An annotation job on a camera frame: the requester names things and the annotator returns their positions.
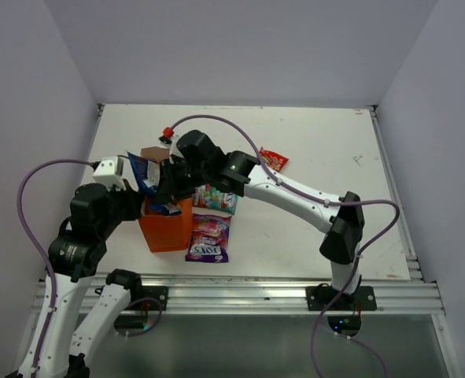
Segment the orange paper bag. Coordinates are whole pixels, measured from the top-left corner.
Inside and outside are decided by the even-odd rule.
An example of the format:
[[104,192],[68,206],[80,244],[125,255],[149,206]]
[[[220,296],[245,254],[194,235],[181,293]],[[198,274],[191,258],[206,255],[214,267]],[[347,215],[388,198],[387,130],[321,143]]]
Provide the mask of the orange paper bag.
[[177,203],[177,215],[163,215],[149,209],[151,197],[145,195],[142,216],[138,219],[142,235],[152,253],[186,250],[193,225],[191,200]]

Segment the purple Fox's candy bag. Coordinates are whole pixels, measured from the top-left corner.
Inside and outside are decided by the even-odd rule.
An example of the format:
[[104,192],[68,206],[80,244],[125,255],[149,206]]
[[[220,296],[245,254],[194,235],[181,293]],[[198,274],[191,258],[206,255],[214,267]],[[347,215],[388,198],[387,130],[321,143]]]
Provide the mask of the purple Fox's candy bag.
[[229,262],[228,242],[232,217],[194,214],[187,262],[223,264]]

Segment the red nuts snack packet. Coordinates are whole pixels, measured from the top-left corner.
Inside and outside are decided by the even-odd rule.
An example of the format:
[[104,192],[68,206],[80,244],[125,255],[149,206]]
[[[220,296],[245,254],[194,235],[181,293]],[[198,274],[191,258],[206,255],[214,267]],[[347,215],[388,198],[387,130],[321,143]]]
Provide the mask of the red nuts snack packet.
[[276,172],[281,172],[290,160],[277,152],[265,150],[263,147],[260,148],[259,154],[261,163]]

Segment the teal Fox's candy bag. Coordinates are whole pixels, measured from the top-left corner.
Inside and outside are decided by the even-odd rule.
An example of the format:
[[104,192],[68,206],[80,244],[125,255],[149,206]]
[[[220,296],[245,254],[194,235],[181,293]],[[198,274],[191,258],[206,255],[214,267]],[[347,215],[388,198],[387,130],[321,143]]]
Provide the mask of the teal Fox's candy bag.
[[210,184],[197,187],[193,195],[193,206],[202,209],[214,209],[234,215],[237,204],[237,195],[219,191]]

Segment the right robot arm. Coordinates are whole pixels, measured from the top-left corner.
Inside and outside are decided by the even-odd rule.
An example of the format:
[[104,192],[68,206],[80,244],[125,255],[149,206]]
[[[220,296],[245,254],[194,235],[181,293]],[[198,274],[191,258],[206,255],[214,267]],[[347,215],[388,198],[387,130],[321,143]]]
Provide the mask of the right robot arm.
[[168,158],[161,161],[158,201],[189,198],[208,184],[293,214],[324,235],[319,252],[330,261],[333,304],[348,309],[358,301],[357,251],[365,225],[358,195],[347,192],[340,197],[313,190],[266,167],[258,157],[238,150],[224,153],[198,130],[177,136],[168,128],[160,141]]

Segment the blue chips bag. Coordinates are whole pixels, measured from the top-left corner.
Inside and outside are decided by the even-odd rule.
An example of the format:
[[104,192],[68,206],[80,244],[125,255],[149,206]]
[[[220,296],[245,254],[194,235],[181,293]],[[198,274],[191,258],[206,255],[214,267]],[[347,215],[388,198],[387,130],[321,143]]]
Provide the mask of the blue chips bag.
[[147,159],[130,152],[127,153],[127,157],[135,182],[138,185],[138,191],[146,197],[148,210],[163,216],[180,215],[182,211],[179,206],[171,203],[158,204],[154,202],[161,177],[159,164],[152,159]]

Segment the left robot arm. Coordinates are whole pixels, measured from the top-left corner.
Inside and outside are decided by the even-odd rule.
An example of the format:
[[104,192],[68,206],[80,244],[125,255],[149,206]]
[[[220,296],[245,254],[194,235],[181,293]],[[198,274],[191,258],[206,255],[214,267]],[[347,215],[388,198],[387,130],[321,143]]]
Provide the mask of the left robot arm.
[[79,312],[93,283],[106,241],[119,224],[141,216],[143,197],[131,186],[108,189],[85,184],[70,202],[70,217],[48,249],[46,291],[28,352],[13,377],[87,377],[90,364],[124,309],[142,304],[138,273],[115,269],[98,301],[80,321]]

